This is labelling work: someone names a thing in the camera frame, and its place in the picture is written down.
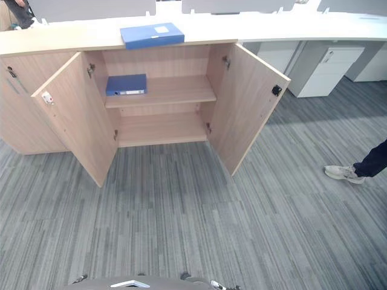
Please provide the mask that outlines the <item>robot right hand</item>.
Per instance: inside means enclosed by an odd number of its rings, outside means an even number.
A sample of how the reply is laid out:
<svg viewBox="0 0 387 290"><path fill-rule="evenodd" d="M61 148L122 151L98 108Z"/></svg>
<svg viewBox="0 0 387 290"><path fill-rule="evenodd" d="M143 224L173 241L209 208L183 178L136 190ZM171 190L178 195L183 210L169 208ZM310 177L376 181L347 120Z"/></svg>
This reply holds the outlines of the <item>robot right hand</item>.
<svg viewBox="0 0 387 290"><path fill-rule="evenodd" d="M206 286L208 289L217 289L217 290L241 290L240 285L235 286L225 286L216 280L208 280L202 277L194 277L189 274L187 271L180 274L180 279L183 281L195 283L196 285Z"/></svg>

